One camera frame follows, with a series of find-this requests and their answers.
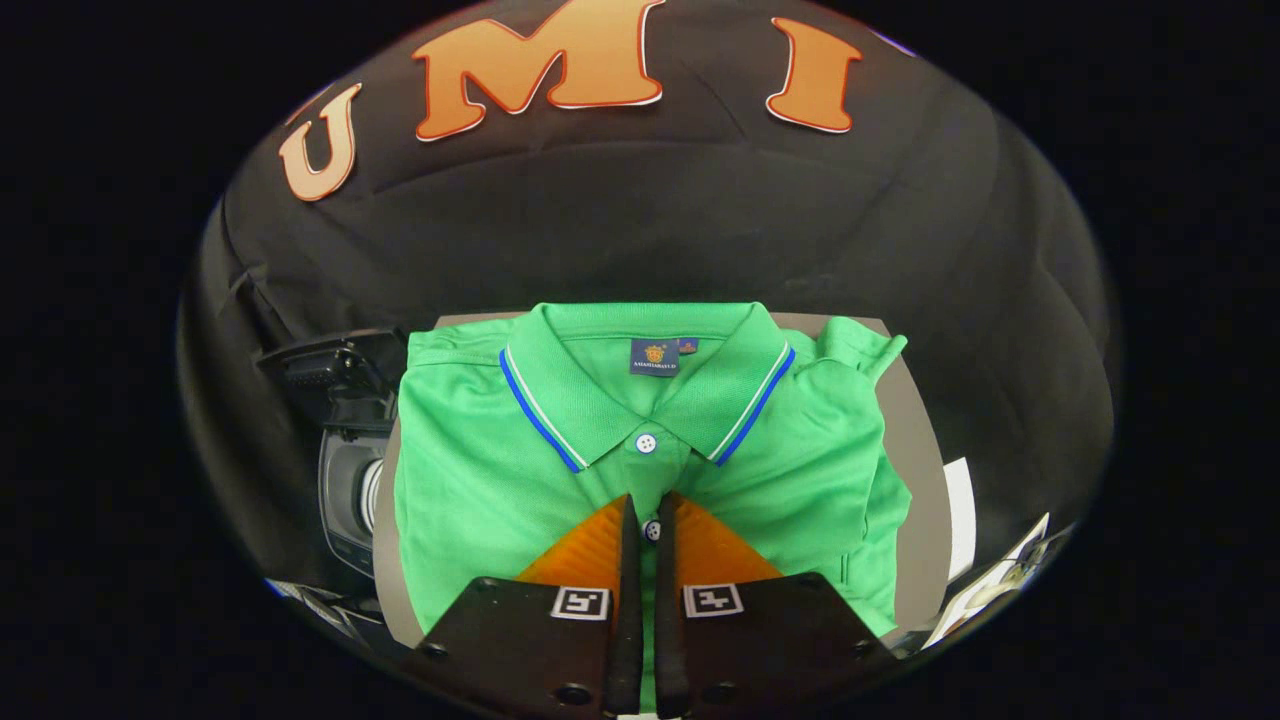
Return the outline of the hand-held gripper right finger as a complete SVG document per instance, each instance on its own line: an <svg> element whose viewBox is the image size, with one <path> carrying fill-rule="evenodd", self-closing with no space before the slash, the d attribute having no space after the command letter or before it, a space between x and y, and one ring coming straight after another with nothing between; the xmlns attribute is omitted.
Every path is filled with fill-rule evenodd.
<svg viewBox="0 0 1280 720"><path fill-rule="evenodd" d="M681 495L662 500L659 519L660 717L809 719L895 670L893 653L823 575L785 575Z"/></svg>

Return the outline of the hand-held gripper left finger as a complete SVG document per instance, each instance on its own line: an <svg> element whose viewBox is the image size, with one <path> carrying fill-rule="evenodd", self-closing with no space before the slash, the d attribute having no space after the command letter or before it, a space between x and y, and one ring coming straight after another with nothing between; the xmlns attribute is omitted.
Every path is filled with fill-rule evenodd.
<svg viewBox="0 0 1280 720"><path fill-rule="evenodd" d="M640 530L623 495L512 579L479 577L415 651L415 676L488 719L635 714Z"/></svg>

